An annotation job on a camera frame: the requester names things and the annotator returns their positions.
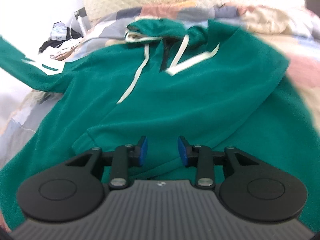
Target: hoodie sleeve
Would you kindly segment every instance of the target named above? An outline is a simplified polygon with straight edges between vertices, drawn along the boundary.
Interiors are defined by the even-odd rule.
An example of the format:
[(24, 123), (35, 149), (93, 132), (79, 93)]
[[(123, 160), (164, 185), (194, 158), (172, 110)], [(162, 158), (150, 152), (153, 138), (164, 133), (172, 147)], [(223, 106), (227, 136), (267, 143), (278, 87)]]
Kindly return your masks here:
[(0, 68), (36, 90), (63, 93), (75, 72), (90, 64), (91, 55), (69, 63), (24, 55), (0, 36)]

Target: gray ribbed surface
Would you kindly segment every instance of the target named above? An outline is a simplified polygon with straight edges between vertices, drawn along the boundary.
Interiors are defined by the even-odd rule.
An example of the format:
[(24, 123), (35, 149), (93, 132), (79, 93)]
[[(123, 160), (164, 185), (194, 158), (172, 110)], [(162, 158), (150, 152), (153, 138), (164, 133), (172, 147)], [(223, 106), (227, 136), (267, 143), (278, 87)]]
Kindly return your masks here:
[(89, 216), (65, 224), (28, 220), (11, 235), (16, 240), (307, 240), (314, 235), (299, 221), (261, 225), (229, 213), (211, 191), (188, 180), (137, 180), (112, 191)]

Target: black cloth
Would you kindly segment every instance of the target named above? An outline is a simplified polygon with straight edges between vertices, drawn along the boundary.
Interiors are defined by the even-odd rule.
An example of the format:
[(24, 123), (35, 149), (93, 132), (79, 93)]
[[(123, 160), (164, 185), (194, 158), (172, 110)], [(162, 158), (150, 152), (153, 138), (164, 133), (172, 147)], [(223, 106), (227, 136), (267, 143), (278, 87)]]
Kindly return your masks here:
[[(82, 37), (82, 35), (79, 33), (79, 32), (76, 32), (74, 29), (71, 28), (71, 36), (73, 39), (77, 39), (77, 38), (80, 38)], [(67, 36), (66, 36), (66, 39), (63, 40), (63, 41), (56, 41), (56, 40), (49, 40), (49, 41), (45, 41), (44, 44), (42, 44), (42, 46), (39, 48), (39, 53), (42, 53), (44, 52), (44, 50), (47, 48), (47, 47), (57, 47), (58, 45), (64, 43), (65, 41), (68, 41), (71, 39), (71, 36), (70, 36), (70, 28), (67, 27)]]

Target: green hoodie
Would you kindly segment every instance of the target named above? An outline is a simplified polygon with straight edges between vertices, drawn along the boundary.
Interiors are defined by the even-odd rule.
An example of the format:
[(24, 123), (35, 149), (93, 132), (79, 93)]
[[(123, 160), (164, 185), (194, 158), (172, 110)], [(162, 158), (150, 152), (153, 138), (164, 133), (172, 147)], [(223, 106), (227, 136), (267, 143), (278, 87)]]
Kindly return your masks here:
[[(114, 150), (148, 137), (131, 179), (194, 179), (177, 138), (222, 150), (234, 145), (301, 179), (308, 202), (301, 220), (320, 229), (320, 140), (308, 111), (284, 78), (288, 61), (237, 27), (207, 29), (167, 20), (128, 25), (126, 44), (71, 63), (25, 57), (0, 40), (0, 66), (34, 89), (62, 92), (27, 145), (0, 172), (1, 210), (14, 229), (16, 201), (28, 177), (99, 146)], [(108, 179), (108, 169), (104, 173)]]

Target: bedspread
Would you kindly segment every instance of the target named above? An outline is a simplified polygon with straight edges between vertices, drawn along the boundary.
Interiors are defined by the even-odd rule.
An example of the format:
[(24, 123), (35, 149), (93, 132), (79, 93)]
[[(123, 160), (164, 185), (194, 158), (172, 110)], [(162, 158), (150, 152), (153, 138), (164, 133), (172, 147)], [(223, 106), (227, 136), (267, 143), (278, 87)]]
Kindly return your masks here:
[[(195, 1), (124, 9), (101, 18), (65, 61), (124, 43), (126, 26), (141, 17), (170, 18), (182, 22), (185, 28), (206, 27), (208, 19), (214, 18), (254, 33), (290, 59), (286, 74), (308, 106), (314, 127), (320, 129), (320, 43), (315, 41), (320, 40), (320, 19), (312, 12), (233, 3), (203, 8), (197, 7)], [(0, 169), (33, 136), (41, 120), (61, 97), (61, 94), (31, 92), (28, 100), (11, 116), (6, 128), (0, 131)]]

